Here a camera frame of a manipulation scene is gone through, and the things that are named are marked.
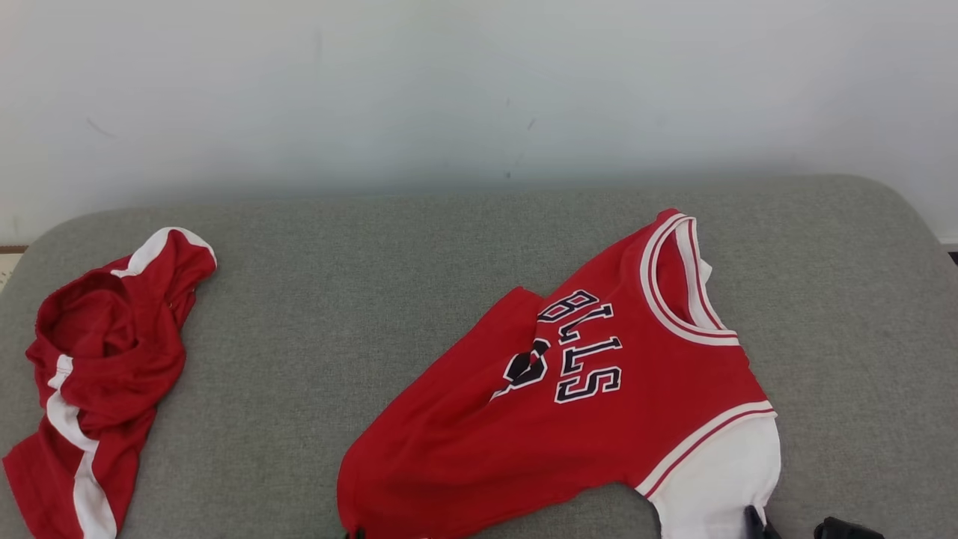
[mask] red fabric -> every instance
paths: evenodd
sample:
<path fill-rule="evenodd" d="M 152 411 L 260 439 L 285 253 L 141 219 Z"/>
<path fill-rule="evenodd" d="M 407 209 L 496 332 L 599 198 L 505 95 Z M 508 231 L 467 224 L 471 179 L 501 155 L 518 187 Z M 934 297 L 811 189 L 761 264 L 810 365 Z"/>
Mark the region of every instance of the red fabric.
<path fill-rule="evenodd" d="M 651 234 L 675 210 L 610 246 L 535 308 L 500 317 L 496 307 L 437 363 L 460 368 L 408 388 L 346 454 L 339 476 L 339 513 L 350 533 L 369 539 L 451 539 L 572 499 L 583 489 L 618 481 L 635 488 L 680 442 L 719 414 L 765 401 L 737 345 L 685 340 L 660 323 L 639 284 L 640 259 Z M 691 322 L 688 285 L 675 239 L 659 255 L 660 291 L 676 316 Z M 585 291 L 596 301 L 558 321 L 536 315 Z M 560 328 L 611 305 L 609 317 L 574 329 L 560 343 Z M 494 327 L 493 333 L 481 328 Z M 578 371 L 563 374 L 569 348 L 617 338 L 619 348 L 574 358 Z M 513 356 L 547 341 L 541 380 L 494 396 L 508 382 Z M 559 402 L 599 378 L 594 396 Z M 610 390 L 602 391 L 604 384 Z"/>
<path fill-rule="evenodd" d="M 183 369 L 179 330 L 193 307 L 194 287 L 216 269 L 208 246 L 191 244 L 179 229 L 157 234 L 150 241 L 162 248 L 139 274 L 111 274 L 127 269 L 127 256 L 51 294 L 40 305 L 36 340 L 27 350 L 40 406 L 54 412 L 48 404 L 56 392 L 54 379 L 61 377 L 60 395 L 79 409 L 73 414 L 82 435 L 99 441 L 93 477 L 117 530 L 156 404 Z M 72 370 L 62 368 L 61 356 L 72 358 Z M 36 434 L 4 457 L 13 495 L 37 539 L 84 536 L 74 493 L 83 455 L 44 415 Z"/>

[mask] basketball jersey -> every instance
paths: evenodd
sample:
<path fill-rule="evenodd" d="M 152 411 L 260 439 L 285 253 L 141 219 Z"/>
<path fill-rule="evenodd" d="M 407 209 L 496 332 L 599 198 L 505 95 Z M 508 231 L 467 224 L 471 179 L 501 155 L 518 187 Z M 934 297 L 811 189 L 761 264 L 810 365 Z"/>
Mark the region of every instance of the basketball jersey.
<path fill-rule="evenodd" d="M 400 396 L 418 406 L 347 453 L 343 524 L 464 537 L 618 481 L 655 505 L 663 537 L 742 537 L 744 508 L 777 482 L 778 433 L 707 268 L 695 219 L 668 210 L 535 308 L 485 316 Z"/>
<path fill-rule="evenodd" d="M 183 370 L 194 288 L 216 267 L 193 232 L 163 228 L 40 305 L 27 358 L 45 414 L 3 459 L 37 539 L 113 539 L 122 528 L 156 404 Z"/>

